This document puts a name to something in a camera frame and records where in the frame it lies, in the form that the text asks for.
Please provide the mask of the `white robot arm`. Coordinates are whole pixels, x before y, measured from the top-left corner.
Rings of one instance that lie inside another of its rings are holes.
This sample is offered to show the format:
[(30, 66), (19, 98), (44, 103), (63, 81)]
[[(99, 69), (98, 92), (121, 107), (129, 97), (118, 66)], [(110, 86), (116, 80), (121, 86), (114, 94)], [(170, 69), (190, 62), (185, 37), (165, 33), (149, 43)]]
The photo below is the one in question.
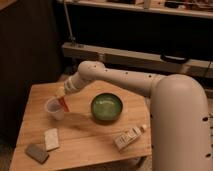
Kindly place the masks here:
[(84, 61), (55, 93), (57, 99), (102, 80), (150, 99), (153, 171), (213, 171), (208, 100), (193, 78), (109, 69)]

